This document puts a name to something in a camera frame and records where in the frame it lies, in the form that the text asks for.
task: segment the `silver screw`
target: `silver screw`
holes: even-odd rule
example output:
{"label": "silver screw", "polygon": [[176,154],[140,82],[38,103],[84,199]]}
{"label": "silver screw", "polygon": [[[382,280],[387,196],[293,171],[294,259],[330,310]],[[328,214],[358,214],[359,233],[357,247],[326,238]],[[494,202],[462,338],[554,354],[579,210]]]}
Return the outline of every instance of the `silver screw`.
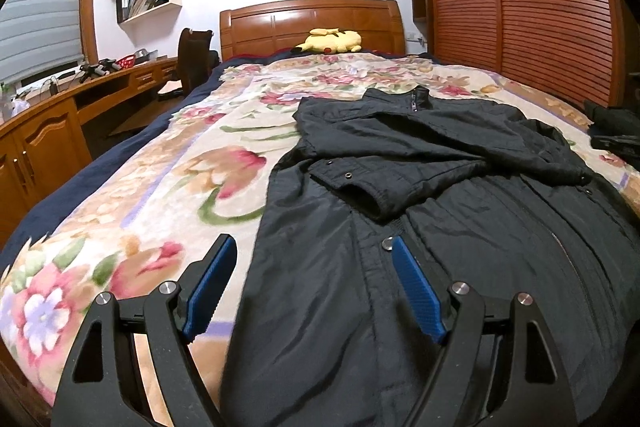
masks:
{"label": "silver screw", "polygon": [[382,242],[382,248],[384,248],[388,252],[390,252],[390,251],[392,251],[394,249],[394,238],[393,238],[393,236],[387,237]]}
{"label": "silver screw", "polygon": [[160,285],[160,293],[162,295],[169,295],[173,292],[175,292],[175,289],[177,288],[177,285],[175,282],[173,281],[165,281]]}
{"label": "silver screw", "polygon": [[525,306],[531,306],[533,304],[533,297],[528,293],[518,293],[518,302]]}
{"label": "silver screw", "polygon": [[466,282],[454,282],[451,289],[453,293],[457,295],[466,295],[469,293],[469,285]]}
{"label": "silver screw", "polygon": [[95,298],[95,301],[100,305],[104,306],[111,300],[111,294],[109,292],[102,292]]}

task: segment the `window blind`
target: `window blind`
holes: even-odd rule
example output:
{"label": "window blind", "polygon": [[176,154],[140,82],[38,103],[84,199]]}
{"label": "window blind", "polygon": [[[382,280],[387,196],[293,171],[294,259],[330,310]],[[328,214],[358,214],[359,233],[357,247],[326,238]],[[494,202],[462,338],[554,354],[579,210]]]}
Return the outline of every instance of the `window blind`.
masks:
{"label": "window blind", "polygon": [[79,0],[7,0],[0,9],[0,82],[83,59]]}

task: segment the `drawer handle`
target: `drawer handle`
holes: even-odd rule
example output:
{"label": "drawer handle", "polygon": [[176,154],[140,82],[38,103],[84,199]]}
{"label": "drawer handle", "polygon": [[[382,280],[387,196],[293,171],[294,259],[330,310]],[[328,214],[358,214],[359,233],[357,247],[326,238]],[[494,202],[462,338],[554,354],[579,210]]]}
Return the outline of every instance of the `drawer handle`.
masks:
{"label": "drawer handle", "polygon": [[18,179],[20,180],[20,185],[22,185],[23,190],[26,192],[27,191],[27,178],[24,177],[24,174],[22,173],[22,170],[20,169],[20,164],[18,163],[18,160],[14,160],[14,168],[15,168],[15,173],[18,176]]}
{"label": "drawer handle", "polygon": [[36,182],[36,173],[33,171],[33,167],[31,166],[31,162],[29,161],[29,156],[27,155],[27,151],[22,151],[22,157],[24,158],[24,163],[27,165],[27,171],[29,172],[29,176],[32,182]]}

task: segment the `floral blanket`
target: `floral blanket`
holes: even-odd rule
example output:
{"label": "floral blanket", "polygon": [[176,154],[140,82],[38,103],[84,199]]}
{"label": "floral blanket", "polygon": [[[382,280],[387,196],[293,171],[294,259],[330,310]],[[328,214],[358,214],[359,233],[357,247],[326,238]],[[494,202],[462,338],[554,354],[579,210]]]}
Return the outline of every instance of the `floral blanket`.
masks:
{"label": "floral blanket", "polygon": [[[589,146],[574,108],[498,74],[407,57],[313,55],[228,68],[224,84],[174,115],[167,131],[126,162],[47,239],[29,242],[0,282],[0,332],[15,360],[53,404],[62,369],[92,299],[146,295],[178,279],[220,233],[238,243],[238,266],[206,333],[191,345],[214,399],[273,166],[297,142],[292,118],[305,96],[359,99],[369,87],[417,85],[443,98],[486,98],[557,127],[572,149],[640,214],[640,176]],[[146,338],[136,338],[157,421],[170,425]]]}

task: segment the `yellow stuffed animal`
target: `yellow stuffed animal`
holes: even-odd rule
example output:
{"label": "yellow stuffed animal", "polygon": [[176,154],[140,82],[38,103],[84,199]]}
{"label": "yellow stuffed animal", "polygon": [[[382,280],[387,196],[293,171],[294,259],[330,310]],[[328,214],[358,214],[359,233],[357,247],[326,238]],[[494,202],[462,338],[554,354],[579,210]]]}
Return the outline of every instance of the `yellow stuffed animal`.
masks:
{"label": "yellow stuffed animal", "polygon": [[357,32],[316,29],[310,31],[311,36],[291,51],[303,53],[314,51],[319,53],[359,52],[362,49],[362,37]]}

